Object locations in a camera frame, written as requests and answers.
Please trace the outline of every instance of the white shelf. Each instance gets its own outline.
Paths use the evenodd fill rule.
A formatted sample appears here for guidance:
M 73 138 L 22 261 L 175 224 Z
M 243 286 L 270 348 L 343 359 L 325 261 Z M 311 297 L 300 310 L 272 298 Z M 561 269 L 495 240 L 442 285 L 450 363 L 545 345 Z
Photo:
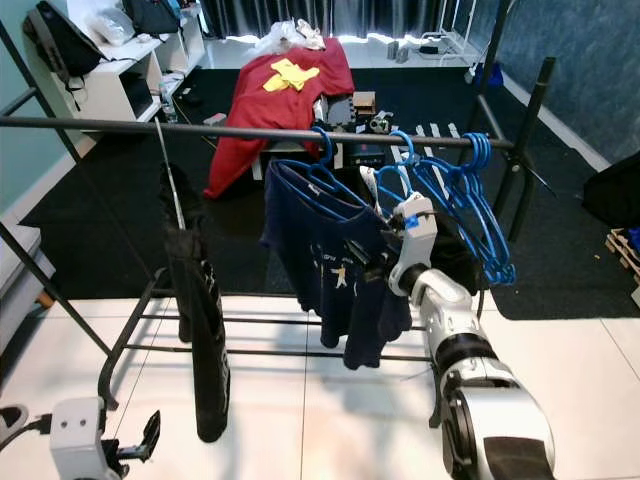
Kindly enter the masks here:
M 156 113 L 158 113 L 158 110 L 160 110 L 160 99 L 156 95 L 154 95 L 152 98 L 153 102 L 151 103 L 151 105 L 149 105 L 149 108 L 142 112 L 142 115 L 136 118 L 138 122 L 148 122 Z
M 72 16 L 72 20 L 77 23 L 78 18 L 86 18 L 92 9 L 97 7 L 91 5 L 86 0 L 75 0 L 74 8 L 69 9 L 75 13 L 76 18 Z M 52 74 L 71 115 L 92 120 L 149 121 L 160 109 L 159 97 L 152 95 L 153 103 L 136 118 L 120 76 L 124 72 L 138 73 L 145 80 L 149 91 L 154 93 L 163 78 L 172 78 L 174 80 L 169 83 L 168 88 L 169 93 L 173 94 L 184 81 L 184 77 L 177 74 L 166 75 L 163 72 L 181 72 L 186 77 L 205 55 L 197 17 L 199 12 L 199 8 L 183 10 L 182 32 L 160 35 L 162 41 L 152 38 L 148 42 L 140 42 L 133 38 L 120 47 L 99 45 L 100 50 L 109 59 L 131 60 L 103 61 L 84 76 L 84 86 L 74 92 L 73 97 L 65 91 L 64 85 L 55 74 Z M 80 110 L 76 109 L 74 99 L 78 102 Z
M 100 45 L 100 50 L 108 59 L 134 58 L 137 62 L 143 59 L 145 56 L 149 55 L 160 45 L 162 45 L 162 42 L 157 38 L 152 38 L 148 42 L 139 42 L 137 40 L 137 37 L 134 37 L 120 47 L 115 47 L 113 45 Z M 100 63 L 91 72 L 91 75 L 100 73 L 120 75 L 125 70 L 131 68 L 131 66 L 136 62 L 134 62 L 133 60 L 105 62 L 103 60 L 102 63 Z

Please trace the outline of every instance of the curtain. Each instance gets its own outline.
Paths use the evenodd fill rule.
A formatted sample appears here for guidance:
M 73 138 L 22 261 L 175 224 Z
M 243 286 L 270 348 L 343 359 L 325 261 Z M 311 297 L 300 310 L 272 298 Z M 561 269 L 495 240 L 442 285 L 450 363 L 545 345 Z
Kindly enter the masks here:
M 200 0 L 209 33 L 218 38 L 269 32 L 274 22 L 307 20 L 325 36 L 380 33 L 401 38 L 432 31 L 439 0 Z

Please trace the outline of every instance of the dark blue shirt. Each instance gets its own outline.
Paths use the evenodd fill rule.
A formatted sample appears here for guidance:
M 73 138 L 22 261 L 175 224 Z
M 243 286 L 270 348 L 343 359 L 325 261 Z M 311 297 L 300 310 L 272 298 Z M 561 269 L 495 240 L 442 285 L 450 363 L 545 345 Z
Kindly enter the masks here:
M 292 185 L 345 220 L 322 212 Z M 345 240 L 358 242 L 373 258 L 385 247 L 384 221 L 371 208 L 337 199 L 277 160 L 267 169 L 265 203 L 261 242 L 280 257 L 302 309 L 322 318 L 322 344 L 333 348 L 348 335 L 345 366 L 379 367 L 385 343 L 411 327 L 409 306 L 386 281 L 364 281 Z

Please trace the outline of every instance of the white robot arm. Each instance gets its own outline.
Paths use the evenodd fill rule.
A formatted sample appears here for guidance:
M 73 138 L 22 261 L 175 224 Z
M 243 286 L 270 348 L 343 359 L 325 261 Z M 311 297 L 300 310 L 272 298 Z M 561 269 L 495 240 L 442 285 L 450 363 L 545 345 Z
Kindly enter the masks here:
M 542 410 L 491 348 L 469 292 L 430 268 L 433 212 L 420 194 L 400 203 L 392 223 L 401 249 L 384 258 L 347 243 L 370 275 L 387 275 L 390 289 L 420 311 L 436 380 L 429 426 L 442 425 L 445 467 L 455 480 L 552 480 L 554 444 Z

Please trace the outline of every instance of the wooden pallet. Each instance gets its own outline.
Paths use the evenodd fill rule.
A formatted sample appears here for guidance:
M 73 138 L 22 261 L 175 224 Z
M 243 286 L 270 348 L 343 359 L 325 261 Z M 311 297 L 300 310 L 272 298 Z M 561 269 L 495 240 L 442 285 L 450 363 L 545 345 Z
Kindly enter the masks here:
M 640 285 L 640 254 L 622 235 L 622 229 L 612 229 L 611 233 L 607 234 L 607 240 L 604 244 L 611 253 L 620 255 L 620 263 L 624 268 L 633 272 L 633 279 Z

